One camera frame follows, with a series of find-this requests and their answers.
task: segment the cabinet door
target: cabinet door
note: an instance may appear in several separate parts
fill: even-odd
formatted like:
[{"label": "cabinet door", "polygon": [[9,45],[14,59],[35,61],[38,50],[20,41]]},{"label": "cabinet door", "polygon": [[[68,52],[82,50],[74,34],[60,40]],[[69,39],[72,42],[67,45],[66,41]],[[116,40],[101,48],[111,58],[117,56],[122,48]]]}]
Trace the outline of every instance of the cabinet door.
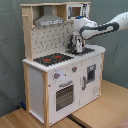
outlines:
[{"label": "cabinet door", "polygon": [[82,4],[67,5],[67,21],[74,20],[76,16],[80,16]]},{"label": "cabinet door", "polygon": [[80,106],[99,97],[102,55],[83,60],[81,70]]}]

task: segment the oven window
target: oven window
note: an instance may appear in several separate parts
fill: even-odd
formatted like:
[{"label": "oven window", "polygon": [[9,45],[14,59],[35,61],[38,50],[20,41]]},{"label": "oven window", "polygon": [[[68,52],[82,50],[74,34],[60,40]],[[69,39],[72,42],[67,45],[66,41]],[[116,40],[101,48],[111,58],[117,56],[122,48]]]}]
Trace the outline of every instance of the oven window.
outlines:
[{"label": "oven window", "polygon": [[56,111],[73,103],[73,85],[56,92]]}]

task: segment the hole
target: hole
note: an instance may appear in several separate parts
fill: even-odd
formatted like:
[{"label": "hole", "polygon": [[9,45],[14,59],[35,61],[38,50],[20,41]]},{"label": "hole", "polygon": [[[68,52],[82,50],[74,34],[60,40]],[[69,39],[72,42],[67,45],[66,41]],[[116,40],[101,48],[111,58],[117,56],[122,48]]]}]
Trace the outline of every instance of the hole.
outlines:
[{"label": "hole", "polygon": [[92,81],[94,79],[95,76],[95,71],[92,70],[88,73],[88,81]]}]

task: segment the stovetop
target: stovetop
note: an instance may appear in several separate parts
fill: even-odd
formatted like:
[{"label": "stovetop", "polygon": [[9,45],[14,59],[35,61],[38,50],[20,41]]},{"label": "stovetop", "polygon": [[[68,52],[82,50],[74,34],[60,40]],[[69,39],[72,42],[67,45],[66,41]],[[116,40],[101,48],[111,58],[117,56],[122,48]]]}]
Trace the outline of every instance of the stovetop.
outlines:
[{"label": "stovetop", "polygon": [[48,67],[50,65],[60,63],[69,59],[73,59],[73,57],[61,53],[54,53],[40,58],[36,58],[33,61]]}]

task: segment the pegboard backsplash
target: pegboard backsplash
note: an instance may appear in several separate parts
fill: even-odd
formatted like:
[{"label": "pegboard backsplash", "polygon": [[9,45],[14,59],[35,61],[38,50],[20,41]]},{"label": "pegboard backsplash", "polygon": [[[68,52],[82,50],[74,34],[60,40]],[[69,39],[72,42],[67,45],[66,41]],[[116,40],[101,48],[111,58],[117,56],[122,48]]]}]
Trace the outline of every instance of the pegboard backsplash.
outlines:
[{"label": "pegboard backsplash", "polygon": [[73,23],[35,27],[31,30],[33,58],[67,49]]}]

